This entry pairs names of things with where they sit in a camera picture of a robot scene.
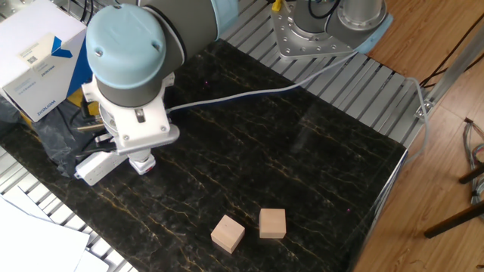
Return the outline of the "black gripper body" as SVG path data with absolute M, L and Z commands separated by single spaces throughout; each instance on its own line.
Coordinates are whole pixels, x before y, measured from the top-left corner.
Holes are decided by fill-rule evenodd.
M 97 150 L 110 152 L 116 149 L 116 143 L 114 142 L 113 135 L 99 134 L 95 136 L 95 147 Z

